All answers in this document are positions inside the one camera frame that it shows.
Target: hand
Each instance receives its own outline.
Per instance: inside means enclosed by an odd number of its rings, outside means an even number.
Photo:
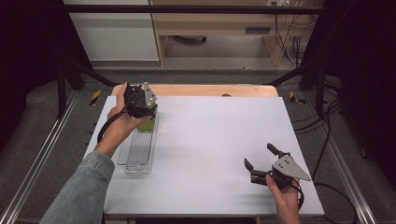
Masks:
[[[276,203],[276,213],[277,219],[280,223],[300,223],[300,218],[298,215],[298,192],[296,189],[293,189],[289,186],[285,187],[282,190],[276,185],[275,180],[267,175],[265,177],[267,181],[267,186],[273,193],[275,203]],[[292,185],[297,187],[295,181],[292,181]]]
[[[124,93],[127,87],[126,85],[127,84],[124,83],[117,93],[117,104],[107,114],[107,119],[110,119],[125,107]],[[129,136],[129,134],[137,128],[137,126],[149,119],[151,119],[151,116],[136,119],[131,118],[128,113],[123,113],[108,126],[102,141],[96,145],[95,151],[102,152],[111,158],[117,147]]]

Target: white cabinet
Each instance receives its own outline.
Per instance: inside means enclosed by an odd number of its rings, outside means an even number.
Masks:
[[[148,5],[147,0],[64,0],[66,5]],[[70,13],[90,61],[158,61],[149,13]]]

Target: sleeve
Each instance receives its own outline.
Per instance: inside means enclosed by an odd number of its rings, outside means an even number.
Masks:
[[[40,223],[101,223],[113,172],[114,163],[107,155],[96,151],[88,154]]]

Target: transparent tray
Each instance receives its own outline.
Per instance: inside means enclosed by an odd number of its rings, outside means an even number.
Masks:
[[[118,165],[125,174],[143,175],[151,173],[158,122],[157,114],[152,132],[140,132],[135,129],[120,145]]]

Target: white tabletop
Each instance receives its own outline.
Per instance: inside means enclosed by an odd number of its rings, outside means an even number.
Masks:
[[[93,151],[109,96],[86,154]],[[250,183],[244,166],[271,170],[273,144],[290,152],[308,173],[280,97],[159,97],[158,135],[150,175],[128,176],[117,165],[109,184],[105,213],[129,217],[258,217],[275,214],[270,190]],[[301,181],[301,215],[323,215],[312,182]]]

